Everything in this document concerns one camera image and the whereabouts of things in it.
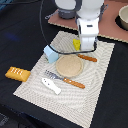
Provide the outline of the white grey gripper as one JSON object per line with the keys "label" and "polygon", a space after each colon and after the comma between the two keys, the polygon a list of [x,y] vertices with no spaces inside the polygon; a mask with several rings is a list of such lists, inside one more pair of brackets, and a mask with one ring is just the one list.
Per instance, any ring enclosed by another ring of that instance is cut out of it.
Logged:
{"label": "white grey gripper", "polygon": [[99,33],[98,22],[98,18],[94,20],[77,19],[78,34],[82,51],[92,50],[95,39]]}

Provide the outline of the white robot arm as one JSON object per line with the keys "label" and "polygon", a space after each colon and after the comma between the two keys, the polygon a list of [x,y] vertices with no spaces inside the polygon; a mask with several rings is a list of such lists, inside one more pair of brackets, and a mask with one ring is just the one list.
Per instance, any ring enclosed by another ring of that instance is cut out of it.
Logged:
{"label": "white robot arm", "polygon": [[54,0],[59,9],[75,11],[82,51],[90,51],[99,33],[100,8],[104,0]]}

